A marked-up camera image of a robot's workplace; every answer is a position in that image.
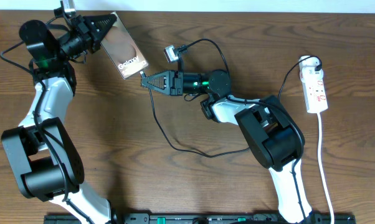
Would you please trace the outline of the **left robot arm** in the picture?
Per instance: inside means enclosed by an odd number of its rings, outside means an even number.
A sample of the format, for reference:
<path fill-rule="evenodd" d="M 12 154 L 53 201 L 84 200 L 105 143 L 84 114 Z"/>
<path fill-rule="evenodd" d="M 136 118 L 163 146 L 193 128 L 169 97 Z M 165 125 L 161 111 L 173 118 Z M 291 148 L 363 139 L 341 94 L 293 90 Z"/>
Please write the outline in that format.
<path fill-rule="evenodd" d="M 19 29 L 32 57 L 26 71 L 36 94 L 26 117 L 5 130 L 1 142 L 24 197 L 60 205 L 82 223 L 121 223 L 111 203 L 86 183 L 82 160 L 63 124 L 76 92 L 73 64 L 99 50 L 116 16 L 70 16 L 57 9 L 55 17 L 65 24 L 30 20 Z"/>

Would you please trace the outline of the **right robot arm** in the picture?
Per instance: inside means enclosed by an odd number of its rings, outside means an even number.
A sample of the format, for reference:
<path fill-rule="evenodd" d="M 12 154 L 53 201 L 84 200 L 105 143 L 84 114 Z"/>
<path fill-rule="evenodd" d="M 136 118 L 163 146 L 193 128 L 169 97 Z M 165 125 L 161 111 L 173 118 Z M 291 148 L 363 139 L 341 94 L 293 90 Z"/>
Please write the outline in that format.
<path fill-rule="evenodd" d="M 305 139 L 276 96 L 245 100 L 231 92 L 225 70 L 186 73 L 165 70 L 142 76 L 149 91 L 169 96 L 207 95 L 201 109 L 207 119 L 237 125 L 258 163 L 269 170 L 278 198 L 278 211 L 289 223 L 305 223 L 312 208 L 301 178 Z"/>

